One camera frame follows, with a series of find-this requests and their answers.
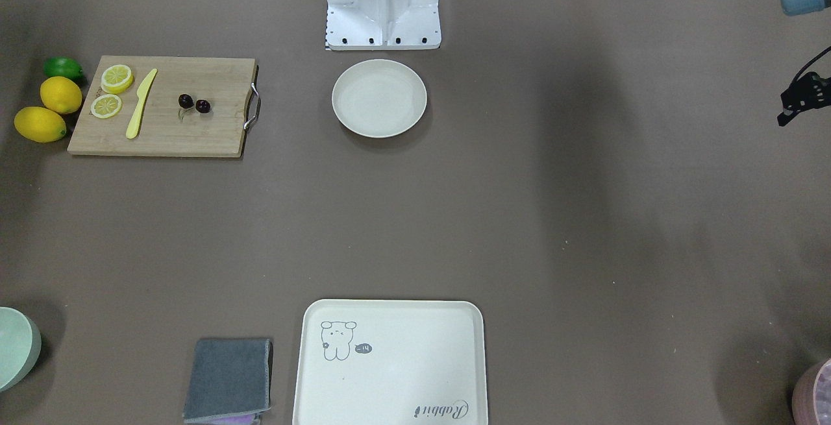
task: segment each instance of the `knife handle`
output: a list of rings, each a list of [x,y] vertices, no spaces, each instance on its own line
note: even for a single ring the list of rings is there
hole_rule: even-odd
[[[142,125],[142,112],[145,111],[145,101],[147,97],[139,99],[136,109],[133,111],[133,116],[130,117],[130,123],[127,124],[127,138],[133,139],[139,135],[139,127]]]

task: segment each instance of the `dark cherry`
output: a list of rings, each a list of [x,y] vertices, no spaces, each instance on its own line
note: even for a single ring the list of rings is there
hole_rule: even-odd
[[[210,112],[210,103],[206,100],[199,99],[196,101],[196,111],[200,114],[207,114]]]
[[[179,106],[181,108],[192,108],[193,107],[193,97],[190,97],[187,94],[182,94],[179,96]]]

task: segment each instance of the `mint green bowl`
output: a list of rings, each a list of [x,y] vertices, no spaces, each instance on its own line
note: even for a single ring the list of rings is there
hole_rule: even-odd
[[[0,391],[15,386],[41,354],[41,332],[28,316],[0,307]]]

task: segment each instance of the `yellow lemon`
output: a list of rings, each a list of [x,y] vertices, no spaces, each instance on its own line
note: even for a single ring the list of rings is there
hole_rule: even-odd
[[[37,142],[57,141],[66,135],[66,122],[47,108],[22,108],[14,116],[14,128]]]
[[[81,107],[81,89],[68,77],[53,76],[41,84],[41,101],[59,114],[72,114]]]
[[[101,74],[101,89],[107,94],[127,91],[133,83],[133,70],[127,65],[113,65]]]
[[[121,111],[121,97],[115,94],[104,94],[92,101],[92,115],[98,118],[110,118]]]

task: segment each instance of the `black cable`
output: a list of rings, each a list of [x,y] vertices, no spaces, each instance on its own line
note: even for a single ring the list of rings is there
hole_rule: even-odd
[[[822,58],[822,57],[823,57],[826,53],[828,53],[828,52],[831,52],[831,47],[827,47],[827,49],[825,49],[825,50],[823,50],[822,52],[820,52],[817,56],[815,56],[814,58],[811,58],[811,61],[810,61],[810,62],[807,62],[807,64],[805,64],[805,66],[804,66],[804,67],[802,67],[802,69],[801,69],[801,70],[799,70],[799,72],[797,72],[797,73],[796,73],[796,76],[794,76],[794,77],[793,77],[793,81],[792,81],[792,82],[790,82],[790,83],[791,83],[791,84],[795,83],[795,82],[796,82],[796,80],[798,80],[798,79],[799,79],[799,77],[800,77],[800,76],[802,76],[802,73],[804,73],[804,72],[805,72],[805,70],[807,70],[807,69],[808,69],[808,67],[810,67],[811,65],[813,65],[813,63],[814,63],[814,62],[816,62],[817,60],[819,60],[820,58]]]

